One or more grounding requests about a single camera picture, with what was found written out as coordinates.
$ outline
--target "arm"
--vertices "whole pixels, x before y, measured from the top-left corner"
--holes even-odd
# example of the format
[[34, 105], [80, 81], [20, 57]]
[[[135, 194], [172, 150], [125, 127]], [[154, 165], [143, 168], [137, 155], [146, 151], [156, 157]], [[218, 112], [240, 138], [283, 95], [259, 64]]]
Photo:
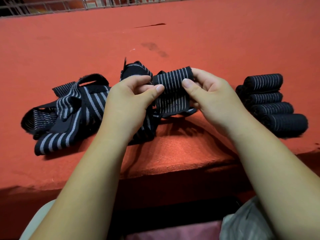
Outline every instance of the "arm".
[[110, 90], [100, 129], [30, 240], [105, 240], [126, 147], [163, 85], [131, 76]]
[[234, 143], [273, 227], [283, 239], [320, 236], [320, 178], [243, 107], [223, 79], [193, 69], [183, 81], [194, 106]]

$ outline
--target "red tablecloth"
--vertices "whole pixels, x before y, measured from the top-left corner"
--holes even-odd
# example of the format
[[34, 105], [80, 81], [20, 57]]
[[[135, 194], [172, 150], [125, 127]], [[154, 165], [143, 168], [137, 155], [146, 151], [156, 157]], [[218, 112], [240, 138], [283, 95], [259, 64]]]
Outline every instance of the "red tablecloth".
[[[283, 142], [316, 170], [319, 5], [320, 0], [188, 0], [0, 19], [0, 221], [5, 223], [0, 224], [0, 239], [18, 236], [30, 219], [31, 213], [17, 215], [19, 207], [34, 212], [31, 202], [57, 195], [92, 140], [37, 157], [35, 141], [20, 127], [23, 115], [54, 101], [53, 87], [90, 73], [100, 73], [114, 85], [124, 57], [140, 60], [153, 73], [201, 68], [233, 87], [246, 76], [281, 73], [283, 100], [309, 120], [302, 137]], [[118, 206], [152, 205], [146, 189], [154, 190], [157, 204], [212, 196], [204, 193], [213, 189], [212, 178], [230, 182], [219, 190], [239, 189], [247, 181], [240, 169], [242, 179], [231, 176], [238, 175], [231, 173], [238, 167], [233, 166], [236, 157], [200, 112], [184, 121], [164, 121], [153, 141], [128, 147]], [[18, 229], [12, 226], [17, 218], [22, 219]]]

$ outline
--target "person's leg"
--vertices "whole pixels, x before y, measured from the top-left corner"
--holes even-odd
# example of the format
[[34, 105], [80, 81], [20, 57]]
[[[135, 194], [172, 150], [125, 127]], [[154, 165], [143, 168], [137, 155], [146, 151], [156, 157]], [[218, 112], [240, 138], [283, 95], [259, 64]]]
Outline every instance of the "person's leg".
[[27, 225], [26, 229], [23, 231], [19, 240], [28, 240], [31, 237], [31, 235], [37, 229], [39, 224], [42, 222], [43, 218], [46, 216], [46, 214], [48, 213], [48, 211], [50, 210], [54, 202], [55, 200], [52, 200], [46, 203], [37, 211], [37, 213], [34, 215], [34, 217], [31, 219], [31, 221]]
[[236, 213], [223, 218], [220, 240], [269, 240], [276, 239], [269, 219], [255, 196]]

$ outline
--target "pink fabric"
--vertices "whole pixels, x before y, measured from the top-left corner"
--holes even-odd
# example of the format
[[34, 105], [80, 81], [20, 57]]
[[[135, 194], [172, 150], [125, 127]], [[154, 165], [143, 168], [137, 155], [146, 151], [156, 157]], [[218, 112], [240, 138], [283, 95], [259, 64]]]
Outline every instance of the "pink fabric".
[[222, 221], [212, 221], [187, 226], [170, 227], [130, 234], [125, 240], [219, 240], [221, 224]]

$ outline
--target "forearm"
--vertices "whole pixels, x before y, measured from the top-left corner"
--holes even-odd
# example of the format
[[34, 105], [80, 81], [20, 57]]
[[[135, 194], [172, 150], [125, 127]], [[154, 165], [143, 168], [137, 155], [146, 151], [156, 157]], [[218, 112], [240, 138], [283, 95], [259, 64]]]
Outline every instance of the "forearm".
[[320, 178], [249, 113], [240, 115], [228, 133], [279, 236], [315, 239]]
[[106, 239], [126, 146], [98, 133], [30, 239]]

